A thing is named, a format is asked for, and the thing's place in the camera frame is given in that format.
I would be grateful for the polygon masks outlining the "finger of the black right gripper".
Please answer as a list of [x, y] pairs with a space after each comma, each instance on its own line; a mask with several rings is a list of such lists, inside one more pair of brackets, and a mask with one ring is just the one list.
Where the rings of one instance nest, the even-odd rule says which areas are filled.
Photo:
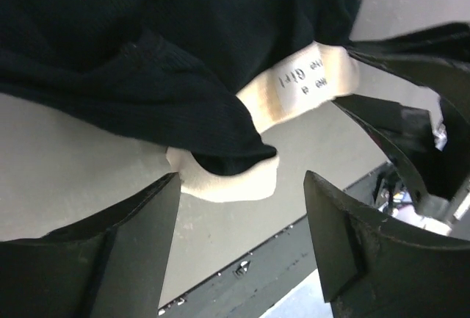
[[454, 22], [384, 40], [351, 41], [351, 57], [438, 93], [453, 105], [469, 104], [469, 24]]
[[469, 123], [447, 100], [439, 100], [447, 141], [442, 148], [435, 144], [426, 109], [365, 95], [337, 98], [334, 104], [391, 160], [414, 200], [451, 200], [468, 185]]

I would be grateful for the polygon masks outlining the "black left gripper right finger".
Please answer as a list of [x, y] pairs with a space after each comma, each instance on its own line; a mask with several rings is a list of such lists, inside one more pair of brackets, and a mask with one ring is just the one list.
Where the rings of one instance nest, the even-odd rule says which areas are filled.
[[312, 171], [303, 186], [335, 317], [469, 316], [469, 242], [379, 212]]

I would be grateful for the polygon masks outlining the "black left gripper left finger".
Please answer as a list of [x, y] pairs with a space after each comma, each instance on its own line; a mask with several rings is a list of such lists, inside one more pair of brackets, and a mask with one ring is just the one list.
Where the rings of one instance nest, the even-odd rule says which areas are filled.
[[3, 317], [156, 317], [180, 178], [37, 239], [1, 243]]

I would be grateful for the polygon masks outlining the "black underwear cream waistband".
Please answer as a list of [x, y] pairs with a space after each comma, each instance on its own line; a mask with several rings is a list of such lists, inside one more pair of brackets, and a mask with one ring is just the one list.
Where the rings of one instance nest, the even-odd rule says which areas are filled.
[[1, 0], [1, 91], [166, 147], [181, 190], [262, 200], [261, 134], [353, 93], [361, 0]]

